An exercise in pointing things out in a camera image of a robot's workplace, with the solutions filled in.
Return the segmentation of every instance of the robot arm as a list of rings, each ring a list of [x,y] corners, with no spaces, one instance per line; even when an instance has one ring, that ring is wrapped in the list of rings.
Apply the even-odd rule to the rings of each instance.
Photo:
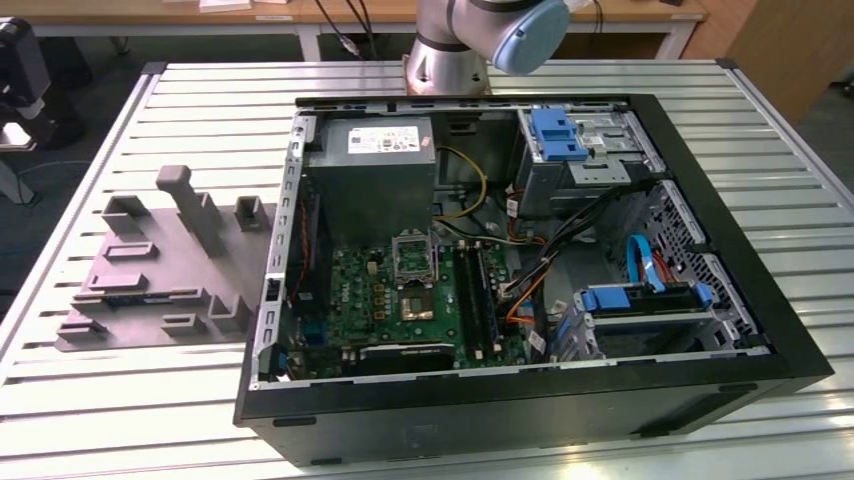
[[[568,23],[563,0],[420,0],[409,92],[483,93],[485,59],[511,75],[531,73],[551,57]]]

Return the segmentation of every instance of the desk leg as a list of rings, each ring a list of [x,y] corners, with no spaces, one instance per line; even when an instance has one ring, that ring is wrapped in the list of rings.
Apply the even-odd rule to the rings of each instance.
[[[320,26],[313,24],[296,25],[296,35],[299,36],[299,46],[303,50],[303,62],[320,62]]]
[[[688,44],[688,40],[691,39],[695,26],[696,23],[692,22],[676,22],[672,24],[670,33],[667,33],[662,46],[658,49],[655,60],[679,59],[684,46]]]
[[[2,193],[12,203],[26,205],[32,202],[33,193],[22,181],[18,181],[17,175],[9,166],[0,160],[0,193]]]

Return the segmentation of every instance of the connector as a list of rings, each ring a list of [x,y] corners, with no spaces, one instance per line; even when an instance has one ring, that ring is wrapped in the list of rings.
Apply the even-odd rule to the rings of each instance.
[[[355,42],[349,39],[349,37],[341,35],[339,40],[341,42],[341,46],[344,47],[344,49],[349,53],[352,53],[355,57],[361,58],[361,52],[359,51],[359,47],[356,46]]]
[[[543,160],[583,162],[590,152],[577,143],[577,126],[565,110],[537,108],[531,110],[531,129],[543,149]]]

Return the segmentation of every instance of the floor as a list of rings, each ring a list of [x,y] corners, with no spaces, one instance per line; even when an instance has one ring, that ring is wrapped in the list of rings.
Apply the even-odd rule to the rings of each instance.
[[[411,42],[377,40],[380,56],[400,58],[395,51]],[[149,61],[169,62],[263,62],[300,61],[292,36],[133,38],[130,53],[118,57],[104,38],[77,40],[92,69],[94,81],[70,93],[86,124],[85,137],[72,146],[52,152],[4,154],[0,158],[16,171],[50,162],[89,161],[100,147],[126,95]],[[321,38],[324,58],[347,60],[348,54],[331,36]],[[796,128],[818,155],[830,165],[846,186],[854,189],[854,100],[839,88],[830,88]],[[25,176],[41,201],[32,208],[20,207],[0,197],[0,318],[36,261],[53,226],[85,173],[85,165],[72,163],[41,168]]]

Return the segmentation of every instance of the motherboard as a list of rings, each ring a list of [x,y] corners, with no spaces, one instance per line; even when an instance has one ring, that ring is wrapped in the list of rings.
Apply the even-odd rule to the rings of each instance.
[[[501,246],[409,240],[333,251],[331,312],[303,325],[311,378],[393,373],[385,369],[400,363],[415,370],[525,363],[520,334],[499,331],[493,306],[484,312],[472,303],[493,300],[508,278]]]

